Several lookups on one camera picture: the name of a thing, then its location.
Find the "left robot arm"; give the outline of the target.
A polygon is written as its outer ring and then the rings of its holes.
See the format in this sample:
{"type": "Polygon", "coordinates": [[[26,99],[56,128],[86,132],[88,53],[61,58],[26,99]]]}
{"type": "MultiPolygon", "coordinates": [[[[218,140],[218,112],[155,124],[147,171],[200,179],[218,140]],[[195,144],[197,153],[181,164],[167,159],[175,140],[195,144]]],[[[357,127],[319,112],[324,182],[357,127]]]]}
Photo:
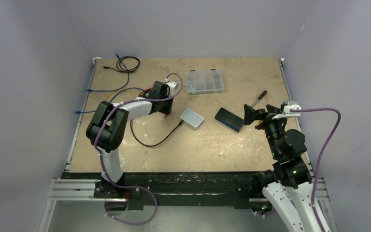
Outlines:
{"type": "Polygon", "coordinates": [[[118,149],[123,142],[127,122],[156,112],[169,115],[178,84],[173,81],[155,81],[150,90],[121,103],[102,101],[86,129],[86,137],[97,150],[102,168],[102,179],[108,181],[106,192],[114,198],[123,195],[125,186],[118,149]]]}

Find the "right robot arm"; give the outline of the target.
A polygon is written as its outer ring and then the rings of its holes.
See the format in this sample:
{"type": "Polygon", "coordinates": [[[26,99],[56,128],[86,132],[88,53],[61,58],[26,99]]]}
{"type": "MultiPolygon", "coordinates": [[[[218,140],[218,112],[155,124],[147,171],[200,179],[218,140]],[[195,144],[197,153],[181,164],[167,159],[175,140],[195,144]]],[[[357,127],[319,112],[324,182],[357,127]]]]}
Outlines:
{"type": "Polygon", "coordinates": [[[317,178],[301,157],[307,151],[305,135],[296,129],[285,130],[289,118],[304,112],[295,101],[284,101],[281,107],[268,104],[265,109],[244,105],[244,124],[258,122],[255,129],[265,132],[276,161],[273,170],[254,175],[251,189],[269,201],[290,232],[329,232],[315,197],[317,178]]]}

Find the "white network switch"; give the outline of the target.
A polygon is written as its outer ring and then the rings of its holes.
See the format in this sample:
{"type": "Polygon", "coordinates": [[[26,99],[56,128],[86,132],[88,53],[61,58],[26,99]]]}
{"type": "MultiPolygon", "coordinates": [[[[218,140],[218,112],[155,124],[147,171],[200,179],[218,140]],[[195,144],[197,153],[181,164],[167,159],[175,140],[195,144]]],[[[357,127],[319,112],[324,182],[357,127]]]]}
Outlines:
{"type": "Polygon", "coordinates": [[[198,129],[198,127],[203,123],[204,118],[194,112],[193,110],[187,108],[180,115],[181,120],[183,120],[187,125],[193,129],[198,129]]]}

